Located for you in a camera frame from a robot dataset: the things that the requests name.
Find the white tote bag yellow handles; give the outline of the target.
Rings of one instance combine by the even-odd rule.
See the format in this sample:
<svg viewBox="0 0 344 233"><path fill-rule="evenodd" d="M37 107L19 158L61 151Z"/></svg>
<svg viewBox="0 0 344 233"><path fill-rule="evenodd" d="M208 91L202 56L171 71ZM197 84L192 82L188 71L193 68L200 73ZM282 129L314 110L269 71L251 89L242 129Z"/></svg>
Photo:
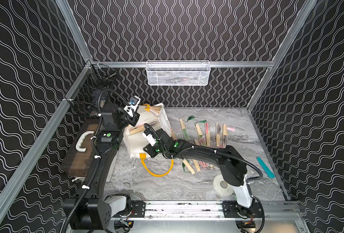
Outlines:
<svg viewBox="0 0 344 233"><path fill-rule="evenodd" d="M147 145L156 146L160 139L158 136L153 136L150 129L146 129L144 125L147 124L154 131L162 129L167 133L167 137L171 136L171 125L165 112L164 104L144 104L138 108L137 113L140 115L138 122L135 126L129 125L125 128L122 141L129 156L140 159L149 174L154 177L163 177L172 170L174 162L171 162L170 168L164 174L155 174L147 168L145 159L150 158L151 155L144 151L144 148Z"/></svg>

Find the grey paper folding fan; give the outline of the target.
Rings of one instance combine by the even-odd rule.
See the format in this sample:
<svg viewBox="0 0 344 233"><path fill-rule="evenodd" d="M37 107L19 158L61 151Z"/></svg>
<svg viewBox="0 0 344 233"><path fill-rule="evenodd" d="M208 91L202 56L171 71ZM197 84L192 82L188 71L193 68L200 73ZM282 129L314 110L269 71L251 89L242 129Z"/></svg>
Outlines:
<svg viewBox="0 0 344 233"><path fill-rule="evenodd" d="M220 123L216 122L216 146L221 146L221 133L222 133L222 126Z"/></svg>

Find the teal folding fan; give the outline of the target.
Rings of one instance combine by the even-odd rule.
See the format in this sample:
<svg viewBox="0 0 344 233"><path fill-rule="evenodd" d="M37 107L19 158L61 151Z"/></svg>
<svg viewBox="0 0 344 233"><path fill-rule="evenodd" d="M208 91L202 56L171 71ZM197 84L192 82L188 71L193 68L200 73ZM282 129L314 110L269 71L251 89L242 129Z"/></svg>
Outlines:
<svg viewBox="0 0 344 233"><path fill-rule="evenodd" d="M260 166L263 168L263 170L265 171L265 173L270 179L275 178L275 174L272 172L272 170L265 164L265 162L260 157L257 157L256 160L258 161L258 163L260 164Z"/></svg>

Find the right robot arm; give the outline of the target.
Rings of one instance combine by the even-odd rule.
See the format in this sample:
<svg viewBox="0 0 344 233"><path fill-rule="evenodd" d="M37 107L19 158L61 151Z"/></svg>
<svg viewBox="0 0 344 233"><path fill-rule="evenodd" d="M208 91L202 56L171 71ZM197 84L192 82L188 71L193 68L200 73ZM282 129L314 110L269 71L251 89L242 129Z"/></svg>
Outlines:
<svg viewBox="0 0 344 233"><path fill-rule="evenodd" d="M234 147L227 145L225 148L210 148L186 140L174 140L162 129L145 129L142 135L149 142L143 150L152 158L161 154L170 160L193 159L216 165L223 180L234 190L238 214L241 217L253 215L255 201L248 182L262 179L263 173L245 160Z"/></svg>

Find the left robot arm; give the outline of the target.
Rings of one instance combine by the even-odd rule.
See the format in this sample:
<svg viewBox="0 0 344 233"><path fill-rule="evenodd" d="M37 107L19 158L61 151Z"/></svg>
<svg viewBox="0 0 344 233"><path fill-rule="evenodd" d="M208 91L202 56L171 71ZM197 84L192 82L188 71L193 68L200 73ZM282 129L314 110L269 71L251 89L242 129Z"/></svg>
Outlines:
<svg viewBox="0 0 344 233"><path fill-rule="evenodd" d="M91 165L81 188L63 205L66 219L60 230L62 233L69 227L91 233L95 230L107 231L114 215L132 215L129 195L104 197L104 186L125 128L128 125L135 126L139 120L137 110L140 102L137 96L127 101L112 89L100 92L97 100L99 124L91 138Z"/></svg>

